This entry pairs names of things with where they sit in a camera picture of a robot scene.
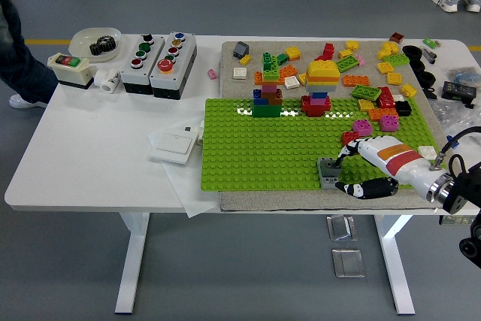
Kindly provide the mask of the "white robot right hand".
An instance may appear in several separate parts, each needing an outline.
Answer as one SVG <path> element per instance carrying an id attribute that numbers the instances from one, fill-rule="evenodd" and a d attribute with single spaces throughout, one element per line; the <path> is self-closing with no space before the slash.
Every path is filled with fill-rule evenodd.
<path id="1" fill-rule="evenodd" d="M 337 182 L 336 188 L 360 199 L 384 198 L 394 195 L 400 184 L 414 187 L 427 201 L 436 199 L 442 186 L 452 181 L 444 170 L 430 169 L 431 163 L 393 136 L 377 136 L 349 142 L 340 151 L 336 164 L 346 156 L 359 154 L 378 167 L 386 176 L 358 184 Z"/>

